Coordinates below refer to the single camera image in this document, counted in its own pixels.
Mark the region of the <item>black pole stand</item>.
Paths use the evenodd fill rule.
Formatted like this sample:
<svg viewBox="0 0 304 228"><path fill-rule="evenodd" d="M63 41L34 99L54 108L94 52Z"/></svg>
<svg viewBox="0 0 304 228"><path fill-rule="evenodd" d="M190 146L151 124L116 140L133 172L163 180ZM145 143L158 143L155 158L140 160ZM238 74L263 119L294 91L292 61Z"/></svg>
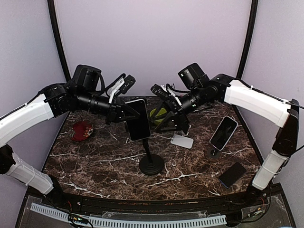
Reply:
<svg viewBox="0 0 304 228"><path fill-rule="evenodd" d="M153 176L159 174L163 170L164 160L157 154L151 154L148 140L148 138L142 140L146 155L140 160L139 168L143 174Z"/></svg>

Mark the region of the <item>black phone blue case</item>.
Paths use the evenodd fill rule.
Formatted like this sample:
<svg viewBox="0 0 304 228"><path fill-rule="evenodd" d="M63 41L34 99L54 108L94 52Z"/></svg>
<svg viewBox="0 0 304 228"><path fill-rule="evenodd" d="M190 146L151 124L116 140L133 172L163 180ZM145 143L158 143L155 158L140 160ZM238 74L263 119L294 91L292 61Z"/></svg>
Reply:
<svg viewBox="0 0 304 228"><path fill-rule="evenodd" d="M238 181L247 170L239 162L234 163L223 174L218 177L219 182L225 187L230 188L236 181Z"/></svg>

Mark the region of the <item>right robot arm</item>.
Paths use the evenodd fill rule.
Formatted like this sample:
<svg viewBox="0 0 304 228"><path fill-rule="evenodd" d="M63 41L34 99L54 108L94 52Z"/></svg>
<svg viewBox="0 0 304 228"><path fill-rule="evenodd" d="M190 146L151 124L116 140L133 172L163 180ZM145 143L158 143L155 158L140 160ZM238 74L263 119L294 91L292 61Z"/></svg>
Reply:
<svg viewBox="0 0 304 228"><path fill-rule="evenodd" d="M285 166L290 157L298 152L299 110L301 106L295 99L287 100L271 95L247 84L240 78L218 74L209 78L197 63L192 63L178 73L187 88L184 95L170 85L154 84L151 92L160 98L159 106L152 114L166 109L156 132L182 132L190 130L188 114L207 103L232 105L260 119L273 124L278 129L273 146L254 175L250 187L242 196L247 206L253 206L261 198L261 192Z"/></svg>

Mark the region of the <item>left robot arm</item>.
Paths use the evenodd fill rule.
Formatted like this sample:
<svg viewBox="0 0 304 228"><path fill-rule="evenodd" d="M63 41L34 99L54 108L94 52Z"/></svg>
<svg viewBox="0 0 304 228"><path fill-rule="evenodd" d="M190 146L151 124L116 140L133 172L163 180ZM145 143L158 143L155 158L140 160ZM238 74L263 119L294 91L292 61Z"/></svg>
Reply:
<svg viewBox="0 0 304 228"><path fill-rule="evenodd" d="M78 65L68 82L43 88L30 101L0 118L1 174L48 195L57 207L67 203L67 196L61 192L56 179L24 162L8 143L41 122L76 110L102 115L106 117L106 124L138 118L139 113L119 98L135 84L135 78L121 74L106 87L101 72L92 66Z"/></svg>

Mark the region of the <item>black phone grey edge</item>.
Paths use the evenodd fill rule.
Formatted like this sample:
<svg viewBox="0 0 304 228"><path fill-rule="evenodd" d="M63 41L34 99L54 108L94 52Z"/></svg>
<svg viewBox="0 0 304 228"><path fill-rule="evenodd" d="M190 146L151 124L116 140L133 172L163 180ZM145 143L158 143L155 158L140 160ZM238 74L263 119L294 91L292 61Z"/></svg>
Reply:
<svg viewBox="0 0 304 228"><path fill-rule="evenodd" d="M128 101L126 104L140 114L139 118L126 122L131 140L137 141L149 138L151 136L151 130L145 100L139 98Z"/></svg>

